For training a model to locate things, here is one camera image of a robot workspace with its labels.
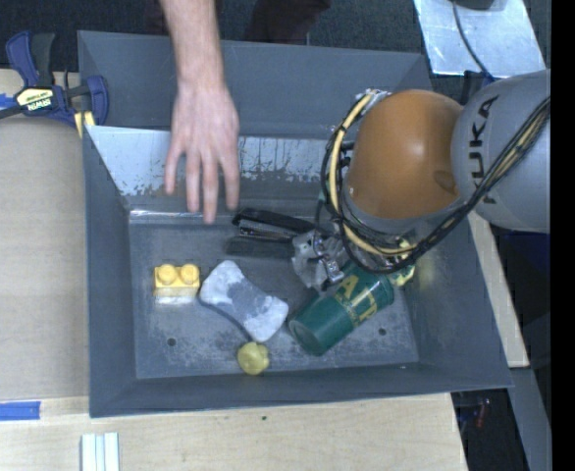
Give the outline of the person's hand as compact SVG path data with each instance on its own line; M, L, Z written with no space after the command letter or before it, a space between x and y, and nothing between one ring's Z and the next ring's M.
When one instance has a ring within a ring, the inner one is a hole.
M179 163L184 161L186 208L200 212L206 224L215 222L221 189L229 208L238 204L238 131L238 114L223 82L178 83L164 187L168 194L175 191Z

